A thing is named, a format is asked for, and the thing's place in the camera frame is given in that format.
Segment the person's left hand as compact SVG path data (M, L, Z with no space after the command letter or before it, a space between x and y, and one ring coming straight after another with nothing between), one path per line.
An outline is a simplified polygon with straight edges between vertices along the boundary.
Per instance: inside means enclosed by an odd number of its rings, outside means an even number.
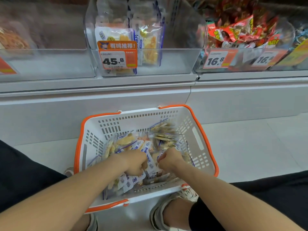
M147 158L146 153L140 150L129 150L118 154L121 158L121 164L124 166L124 172L133 176L133 166L137 159Z

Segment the white blue snack packet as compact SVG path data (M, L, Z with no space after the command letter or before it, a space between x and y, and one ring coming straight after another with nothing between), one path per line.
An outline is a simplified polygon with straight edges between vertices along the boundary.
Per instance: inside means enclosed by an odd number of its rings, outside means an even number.
M148 159L148 166L145 169L147 179L152 179L152 178L159 177L159 176L162 175L161 169L159 169L156 166L156 163L154 162L154 160L153 160L153 158L152 158L152 156L149 152L151 147L152 147L151 141L146 140L146 141L144 141L144 144L143 144L142 149L141 149L142 152L146 153L147 159Z

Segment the person's left forearm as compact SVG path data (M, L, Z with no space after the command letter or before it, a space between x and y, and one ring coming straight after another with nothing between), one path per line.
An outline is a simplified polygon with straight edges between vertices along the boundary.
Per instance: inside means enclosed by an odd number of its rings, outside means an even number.
M70 231L128 164L120 155L89 167L0 214L0 231Z

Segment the pile of white blue packets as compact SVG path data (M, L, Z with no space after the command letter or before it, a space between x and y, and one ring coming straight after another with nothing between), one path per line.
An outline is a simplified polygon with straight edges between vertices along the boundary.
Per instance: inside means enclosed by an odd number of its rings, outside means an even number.
M143 130L120 132L120 128L115 128L115 133L103 131L103 134L105 134L105 136L102 140L99 140L98 137L87 132L85 142L88 143L88 146L95 148L95 156L88 155L89 158L86 160L85 167L93 166L114 154L119 154L124 151L137 149L141 151L144 141L146 140L152 143L149 152L157 167L158 157L172 147L175 147L182 153L183 159L188 164L194 166L191 156L189 155L187 141L183 140L183 135L179 133L179 128L175 128L175 124L169 121L168 118ZM102 199L110 200L128 192L157 188L165 185L169 181L176 180L174 174L165 171L162 171L161 176L152 179L147 179L146 176L146 171L144 171L141 176L122 174L110 182L103 190Z

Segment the person's right sandal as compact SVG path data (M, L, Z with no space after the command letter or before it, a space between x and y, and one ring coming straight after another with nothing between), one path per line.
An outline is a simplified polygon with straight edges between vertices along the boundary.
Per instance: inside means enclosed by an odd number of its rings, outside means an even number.
M191 202L197 202L199 196L192 188L185 188L159 201L152 208L149 215L151 225L156 231L170 231L171 227L167 226L163 221L163 211L171 201L178 198Z

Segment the white shelf unit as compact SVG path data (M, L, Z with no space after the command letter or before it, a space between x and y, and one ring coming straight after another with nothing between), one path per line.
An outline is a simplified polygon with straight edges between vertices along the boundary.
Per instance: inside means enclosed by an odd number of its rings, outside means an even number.
M186 104L201 124L308 112L308 70L0 82L0 140L74 139L100 113Z

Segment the clear bin with yellow snacks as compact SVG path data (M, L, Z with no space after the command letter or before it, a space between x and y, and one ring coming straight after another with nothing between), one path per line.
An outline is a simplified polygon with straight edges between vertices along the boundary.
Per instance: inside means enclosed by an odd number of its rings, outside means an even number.
M137 75L130 76L189 74L197 61L200 51L207 42L205 21L190 6L187 0L158 0L158 4L160 8L164 9L165 26L161 64L160 66L151 67L142 66L138 68ZM85 16L85 27L87 40L93 55L94 70L101 77L120 77L103 76L94 34L97 15L96 0L89 0Z

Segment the orange price tag with cartoon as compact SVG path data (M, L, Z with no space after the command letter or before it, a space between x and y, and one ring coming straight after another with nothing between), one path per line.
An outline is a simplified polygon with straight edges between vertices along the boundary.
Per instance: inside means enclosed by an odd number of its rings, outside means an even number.
M136 41L98 41L98 53L103 69L136 69L138 47Z

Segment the black shorts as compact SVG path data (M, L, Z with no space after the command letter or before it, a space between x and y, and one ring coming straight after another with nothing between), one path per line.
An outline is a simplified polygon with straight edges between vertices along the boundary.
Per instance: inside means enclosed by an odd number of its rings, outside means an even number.
M66 178L0 140L0 213ZM308 170L231 184L308 231Z

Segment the orange white price tag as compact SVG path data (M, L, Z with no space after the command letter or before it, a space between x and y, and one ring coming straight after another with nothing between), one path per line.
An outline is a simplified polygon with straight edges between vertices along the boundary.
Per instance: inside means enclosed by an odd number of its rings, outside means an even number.
M265 49L251 65L252 67L274 66L288 52L285 49Z
M0 57L0 75L12 75L17 72Z
M203 69L228 68L237 53L238 49L212 49L208 53Z

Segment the row of yellow snack bags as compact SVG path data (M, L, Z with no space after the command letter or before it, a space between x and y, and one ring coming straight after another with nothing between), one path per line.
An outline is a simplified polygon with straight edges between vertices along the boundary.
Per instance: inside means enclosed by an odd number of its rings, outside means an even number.
M160 66L165 26L158 0L96 0L96 8L96 46L98 41L136 41L138 47L136 69L103 69L100 59L103 76L137 75L142 66Z

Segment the clear bin with red snacks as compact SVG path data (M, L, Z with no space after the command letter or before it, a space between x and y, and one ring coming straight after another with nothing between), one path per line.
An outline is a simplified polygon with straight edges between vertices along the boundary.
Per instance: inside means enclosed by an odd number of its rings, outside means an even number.
M212 49L207 49L207 42L204 48L200 51L197 61L193 67L194 72L197 73L222 73L222 72L249 72L249 71L264 71L270 67L252 67L251 65L256 59L262 54L265 49L285 49L289 50L295 37L294 26L287 21L285 18L279 18L278 27L282 29L283 38L282 43L279 43L275 48L223 48L223 49L238 49L236 57L228 68L217 68L217 69L203 69L203 65L207 59L208 53Z

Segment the clear bin with brown snacks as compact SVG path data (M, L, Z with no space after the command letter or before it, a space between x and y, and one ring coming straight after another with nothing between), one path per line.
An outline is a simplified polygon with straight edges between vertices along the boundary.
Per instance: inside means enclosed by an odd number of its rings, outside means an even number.
M95 77L85 34L89 0L0 0L0 27L25 39L30 49L0 49L17 74L0 82Z

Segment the heap of red snack packets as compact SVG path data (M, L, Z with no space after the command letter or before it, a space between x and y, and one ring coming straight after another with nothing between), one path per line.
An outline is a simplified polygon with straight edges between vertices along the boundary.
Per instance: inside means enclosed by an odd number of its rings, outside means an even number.
M192 7L207 24L207 49L275 48L282 43L278 16L259 0L195 0Z

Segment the clear bin with blue snacks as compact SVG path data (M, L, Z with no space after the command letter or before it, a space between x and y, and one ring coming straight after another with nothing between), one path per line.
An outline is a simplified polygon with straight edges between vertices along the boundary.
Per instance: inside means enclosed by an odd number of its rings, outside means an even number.
M293 25L295 27L295 37L286 55L279 60L282 61L286 56L288 56L296 47L298 47L303 41L308 38L308 21L294 21ZM277 66L275 64L269 70L271 71L287 71L287 70L308 70L308 58L296 66Z

